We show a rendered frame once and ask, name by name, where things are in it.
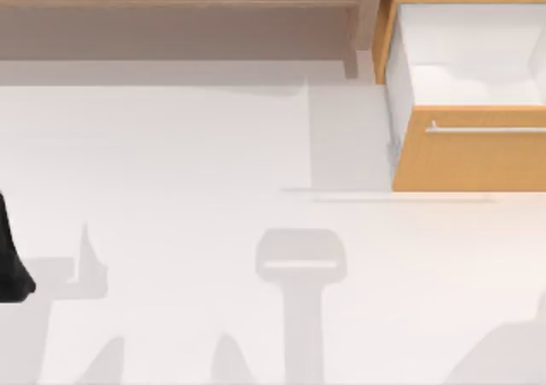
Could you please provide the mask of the wooden open shelf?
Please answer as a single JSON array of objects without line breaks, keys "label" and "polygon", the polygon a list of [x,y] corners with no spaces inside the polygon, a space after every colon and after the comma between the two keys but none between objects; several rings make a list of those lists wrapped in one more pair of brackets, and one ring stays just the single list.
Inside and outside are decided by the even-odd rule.
[{"label": "wooden open shelf", "polygon": [[380,0],[0,0],[0,59],[339,61],[357,75]]}]

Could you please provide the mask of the open drawer with white inside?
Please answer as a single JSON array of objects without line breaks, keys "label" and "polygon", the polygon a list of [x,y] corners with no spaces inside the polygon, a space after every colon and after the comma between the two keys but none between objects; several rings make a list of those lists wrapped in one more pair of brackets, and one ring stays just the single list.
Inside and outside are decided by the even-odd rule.
[{"label": "open drawer with white inside", "polygon": [[415,105],[546,106],[546,3],[405,3],[386,62],[393,175]]}]

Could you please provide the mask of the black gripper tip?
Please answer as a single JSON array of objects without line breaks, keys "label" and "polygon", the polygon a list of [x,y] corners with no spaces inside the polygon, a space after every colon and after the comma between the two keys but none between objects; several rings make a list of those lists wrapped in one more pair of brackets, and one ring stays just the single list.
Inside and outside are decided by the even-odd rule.
[{"label": "black gripper tip", "polygon": [[16,250],[6,203],[0,192],[0,303],[21,303],[36,288]]}]

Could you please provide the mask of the pale wooden drawer front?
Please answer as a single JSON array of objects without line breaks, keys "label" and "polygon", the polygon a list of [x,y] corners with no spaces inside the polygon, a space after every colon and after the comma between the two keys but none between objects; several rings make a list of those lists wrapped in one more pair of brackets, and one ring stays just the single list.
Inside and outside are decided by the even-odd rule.
[{"label": "pale wooden drawer front", "polygon": [[546,106],[415,105],[392,188],[397,192],[546,192],[546,134],[425,133],[441,126],[546,127]]}]

